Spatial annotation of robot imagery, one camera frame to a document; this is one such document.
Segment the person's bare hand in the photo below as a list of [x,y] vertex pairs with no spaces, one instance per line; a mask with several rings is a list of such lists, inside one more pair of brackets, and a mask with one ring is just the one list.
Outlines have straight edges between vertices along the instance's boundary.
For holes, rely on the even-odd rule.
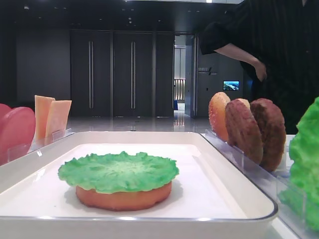
[[255,68],[256,76],[260,82],[266,80],[267,78],[267,69],[264,63],[262,63],[259,59],[255,58],[252,61],[252,66]]

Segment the person's bare forearm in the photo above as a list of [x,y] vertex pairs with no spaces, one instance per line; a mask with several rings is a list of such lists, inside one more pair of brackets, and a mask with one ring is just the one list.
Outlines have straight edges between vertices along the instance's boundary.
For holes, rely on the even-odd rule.
[[255,56],[231,43],[216,49],[215,52],[235,60],[246,62],[252,66],[255,66],[257,63],[259,63],[259,60]]

